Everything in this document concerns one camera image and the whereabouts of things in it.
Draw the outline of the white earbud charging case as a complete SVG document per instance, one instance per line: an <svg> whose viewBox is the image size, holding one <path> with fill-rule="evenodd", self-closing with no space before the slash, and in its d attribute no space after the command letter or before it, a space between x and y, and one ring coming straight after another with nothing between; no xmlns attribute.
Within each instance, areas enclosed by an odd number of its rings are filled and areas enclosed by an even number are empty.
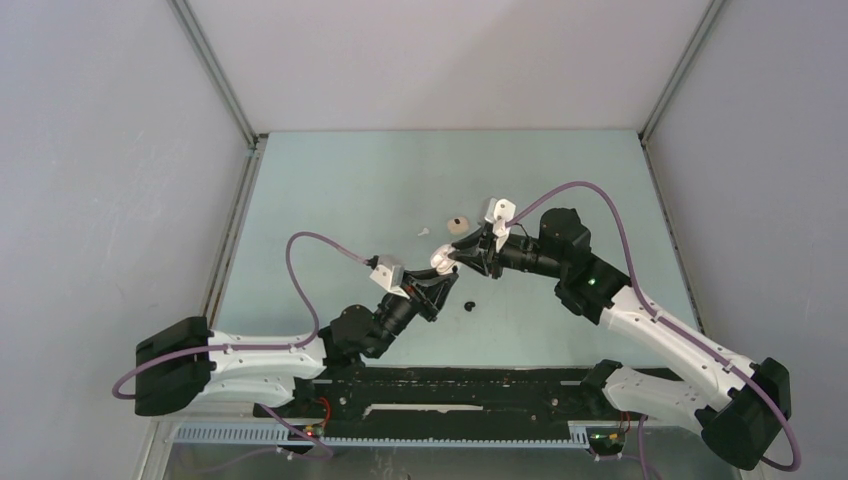
<svg viewBox="0 0 848 480"><path fill-rule="evenodd" d="M451 244L444 244L437 248L430 256L430 266L438 275L448 275L457 270L457 261L450 257L455 251L456 248Z"/></svg>

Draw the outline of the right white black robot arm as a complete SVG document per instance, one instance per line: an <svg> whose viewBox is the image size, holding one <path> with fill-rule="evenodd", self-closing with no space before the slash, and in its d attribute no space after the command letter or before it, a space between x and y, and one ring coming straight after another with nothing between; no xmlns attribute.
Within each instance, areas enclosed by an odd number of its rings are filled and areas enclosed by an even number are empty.
<svg viewBox="0 0 848 480"><path fill-rule="evenodd" d="M487 223L454 242L448 259L499 278L506 269L556 279L554 293L572 314L652 350L677 375L667 380L603 360L584 378L585 411L646 414L702 438L728 464L751 471L791 416L788 369L755 362L690 328L644 294L630 276L591 250L591 233L573 209L554 208L536 237Z"/></svg>

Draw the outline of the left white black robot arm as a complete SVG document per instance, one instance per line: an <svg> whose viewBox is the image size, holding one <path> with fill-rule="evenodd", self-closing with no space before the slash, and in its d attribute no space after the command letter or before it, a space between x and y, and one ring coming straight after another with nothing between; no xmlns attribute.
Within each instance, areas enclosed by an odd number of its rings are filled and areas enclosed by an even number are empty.
<svg viewBox="0 0 848 480"><path fill-rule="evenodd" d="M380 358L413 319L437 319L458 278L457 267L406 272L399 294L386 294L375 310L346 307L315 337L227 334L203 316L187 317L137 344L134 412L154 417L201 401L249 402L304 416L316 390L303 380Z"/></svg>

